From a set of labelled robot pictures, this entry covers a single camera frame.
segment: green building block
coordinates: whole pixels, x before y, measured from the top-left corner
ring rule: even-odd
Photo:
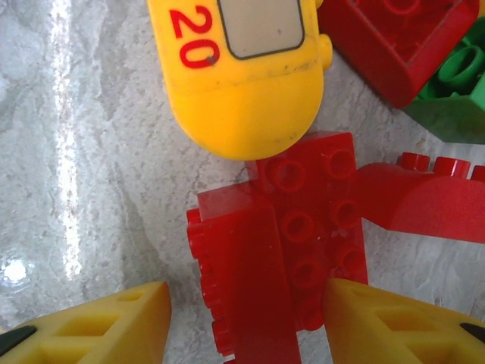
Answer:
[[[444,142],[485,144],[484,74],[480,17],[404,111]]]

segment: red angled block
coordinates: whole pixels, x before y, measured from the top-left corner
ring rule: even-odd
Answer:
[[[248,183],[198,198],[187,232],[217,350],[237,364],[301,363],[273,206]]]
[[[404,153],[399,165],[373,163],[357,171],[362,217],[392,231],[485,243],[485,166]]]
[[[246,163],[251,185],[272,203],[297,330],[316,330],[328,278],[367,283],[361,217],[351,185],[350,133],[314,133],[275,157]]]
[[[325,0],[322,33],[395,108],[404,108],[465,36],[479,0]]]

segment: yellow rounded toy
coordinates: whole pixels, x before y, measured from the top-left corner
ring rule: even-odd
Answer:
[[[175,118],[201,147],[239,160],[290,147],[313,122],[332,45],[321,0],[149,0]]]

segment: plastic toy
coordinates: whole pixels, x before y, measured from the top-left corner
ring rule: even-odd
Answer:
[[[327,282],[333,364],[481,364],[485,325],[470,316],[351,281]]]
[[[485,144],[485,17],[405,112],[445,142]]]
[[[368,281],[352,135],[311,134],[247,164],[249,182],[200,193],[187,213],[202,294],[220,353],[300,363],[295,332],[324,323],[326,280]]]
[[[148,283],[0,335],[0,364],[159,364],[171,319],[165,283]]]
[[[313,122],[332,45],[315,0],[149,0],[175,118],[203,148],[254,160]]]
[[[485,166],[403,153],[399,165],[373,163],[357,171],[362,217],[393,231],[485,243]]]
[[[409,105],[478,16],[478,0],[325,0],[319,26],[395,108]]]

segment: red building block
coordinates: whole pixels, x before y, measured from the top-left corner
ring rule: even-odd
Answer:
[[[301,363],[271,204],[239,184],[199,194],[187,216],[217,350],[237,364]]]
[[[299,362],[296,332],[324,323],[326,280],[368,282],[352,135],[312,134],[247,165],[250,182],[201,193],[187,212],[202,294],[220,353]]]
[[[328,278],[367,283],[361,217],[351,194],[351,133],[320,132],[275,157],[246,163],[275,208],[298,330],[322,326]]]
[[[322,33],[395,108],[418,95],[478,16],[478,0],[325,0]]]
[[[362,217],[392,231],[485,243],[485,166],[403,153],[399,165],[373,163],[357,171]]]

